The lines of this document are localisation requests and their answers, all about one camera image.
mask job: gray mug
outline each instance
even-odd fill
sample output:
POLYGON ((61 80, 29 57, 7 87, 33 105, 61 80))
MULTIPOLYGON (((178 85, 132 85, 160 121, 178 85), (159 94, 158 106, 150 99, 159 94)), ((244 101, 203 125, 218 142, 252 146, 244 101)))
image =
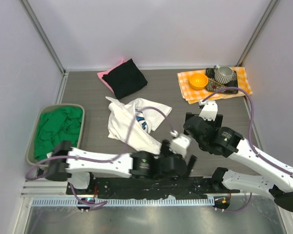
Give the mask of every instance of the gray mug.
POLYGON ((215 80, 221 84, 227 84, 233 79, 233 70, 229 67, 214 66, 215 80))

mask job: white shirt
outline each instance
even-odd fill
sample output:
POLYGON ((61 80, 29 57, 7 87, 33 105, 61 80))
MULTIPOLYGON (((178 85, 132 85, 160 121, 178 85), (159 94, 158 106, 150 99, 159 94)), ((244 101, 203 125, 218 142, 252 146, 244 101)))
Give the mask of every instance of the white shirt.
POLYGON ((147 151, 153 154, 159 154, 161 143, 151 137, 148 133, 151 130, 155 131, 163 122, 164 117, 155 110, 145 110, 143 111, 143 116, 139 114, 139 117, 143 117, 147 124, 147 133, 143 130, 142 125, 136 119, 136 109, 140 110, 143 107, 152 106, 160 109, 167 116, 172 108, 143 98, 137 98, 127 105, 124 105, 117 99, 111 97, 105 98, 111 101, 108 106, 111 111, 107 126, 109 131, 108 137, 125 142, 130 123, 132 119, 135 118, 135 123, 127 144, 137 151, 147 151))

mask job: gray basket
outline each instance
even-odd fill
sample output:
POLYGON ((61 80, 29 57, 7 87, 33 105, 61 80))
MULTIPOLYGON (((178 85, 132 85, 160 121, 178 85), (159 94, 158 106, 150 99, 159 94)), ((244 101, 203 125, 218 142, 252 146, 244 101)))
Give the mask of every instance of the gray basket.
MULTIPOLYGON (((29 145, 28 145, 28 148, 27 148, 26 160, 30 165, 35 165, 38 162, 34 158, 34 150, 35 150, 35 136, 36 136, 37 126, 38 126, 39 120, 40 120, 40 115, 42 113, 51 112, 51 111, 54 111, 54 110, 56 110, 58 108, 61 108, 61 107, 64 107, 64 106, 77 107, 77 108, 82 109, 82 111, 83 111, 83 119, 82 119, 82 124, 81 124, 81 127, 80 127, 78 143, 77 143, 77 148, 79 148, 80 143, 82 141, 83 131, 84 131, 84 108, 81 105, 78 105, 78 104, 57 104, 57 105, 47 106, 42 111, 40 111, 40 113, 38 115, 38 118, 37 118, 37 121, 36 121, 36 124, 35 124, 35 128, 34 128, 33 134, 31 135, 30 142, 29 142, 29 145)), ((41 164, 39 166, 40 167, 48 167, 47 164, 41 164)))

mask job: black mounting plate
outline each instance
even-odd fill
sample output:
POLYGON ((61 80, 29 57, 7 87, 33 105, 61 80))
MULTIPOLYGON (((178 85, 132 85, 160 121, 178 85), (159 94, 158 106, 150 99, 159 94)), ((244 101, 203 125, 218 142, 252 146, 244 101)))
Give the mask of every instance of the black mounting plate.
MULTIPOLYGON (((169 195, 176 199, 201 199, 207 198, 206 194, 238 193, 239 190, 222 190, 213 188, 211 178, 191 176, 186 179, 152 179, 136 178, 95 178, 90 180, 89 187, 85 190, 76 190, 77 195, 94 196, 97 187, 98 198, 101 199, 165 199, 169 195)), ((72 195, 67 186, 66 194, 72 195)))

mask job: metal table surface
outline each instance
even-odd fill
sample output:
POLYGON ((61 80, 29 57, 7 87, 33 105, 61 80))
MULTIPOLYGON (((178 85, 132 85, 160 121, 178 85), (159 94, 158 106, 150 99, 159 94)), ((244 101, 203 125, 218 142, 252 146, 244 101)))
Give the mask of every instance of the metal table surface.
MULTIPOLYGON (((243 206, 247 199, 245 195, 232 196, 230 208, 243 206)), ((286 233, 277 206, 260 196, 253 196, 249 207, 235 214, 202 206, 107 207, 83 214, 76 211, 76 207, 32 207, 25 234, 286 233)))

